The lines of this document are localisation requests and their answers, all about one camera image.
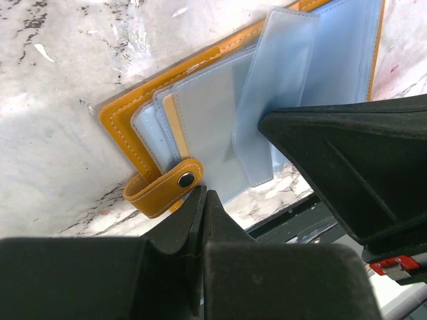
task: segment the snap button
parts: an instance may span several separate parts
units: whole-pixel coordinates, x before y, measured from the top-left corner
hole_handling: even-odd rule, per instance
[[[178,185],[181,188],[189,187],[194,182],[194,174],[192,172],[186,172],[178,179]]]

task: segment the marble surface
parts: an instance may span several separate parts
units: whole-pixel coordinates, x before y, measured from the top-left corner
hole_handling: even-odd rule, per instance
[[[164,219],[123,202],[134,169],[98,123],[99,106],[289,2],[1,2],[0,237],[139,235]],[[426,92],[426,9],[387,1],[375,99]],[[227,209],[249,227],[309,192],[289,166]]]

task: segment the metal snap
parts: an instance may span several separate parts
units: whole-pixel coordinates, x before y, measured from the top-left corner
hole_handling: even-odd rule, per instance
[[[186,172],[178,179],[178,185],[181,188],[189,187],[194,182],[194,174],[192,172]]]

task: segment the wallet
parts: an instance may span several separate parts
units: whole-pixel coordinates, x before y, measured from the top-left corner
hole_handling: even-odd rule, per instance
[[[370,99],[385,0],[301,0],[108,103],[100,120],[135,165],[123,197],[150,218],[199,184],[227,203],[288,160],[259,131],[277,107]]]

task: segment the red component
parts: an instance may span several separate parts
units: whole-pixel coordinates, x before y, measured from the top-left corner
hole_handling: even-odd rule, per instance
[[[386,272],[384,271],[384,268],[389,268],[394,265],[401,265],[403,270],[414,270],[420,267],[420,264],[418,262],[416,262],[413,258],[407,257],[405,255],[399,255],[394,258],[371,263],[369,266],[372,270],[377,272],[377,274],[385,275]]]

